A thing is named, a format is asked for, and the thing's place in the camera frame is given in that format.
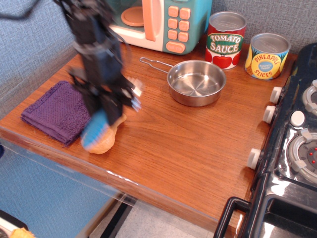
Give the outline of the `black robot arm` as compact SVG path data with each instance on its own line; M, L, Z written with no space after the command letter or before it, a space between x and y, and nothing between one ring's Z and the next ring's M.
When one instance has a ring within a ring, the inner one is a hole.
M66 21L75 37L74 49L83 68L70 68L74 88L82 94L90 114L105 113L108 125L122 115L123 107L138 111L142 82L122 74L120 42L111 30L113 9L103 0L59 0Z

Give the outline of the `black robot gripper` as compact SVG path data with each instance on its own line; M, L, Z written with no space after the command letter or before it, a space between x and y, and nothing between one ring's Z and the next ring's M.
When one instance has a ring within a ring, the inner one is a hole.
M104 42L92 44L73 43L75 50L82 58L84 68L72 68L69 74L73 80L80 83L83 79L92 82L102 81L109 78L114 81L122 75L123 61L120 53L120 45L116 38L106 38ZM84 104L89 115L104 110L109 125L113 125L123 114L122 104L113 96L102 95L97 89L83 90L81 92Z

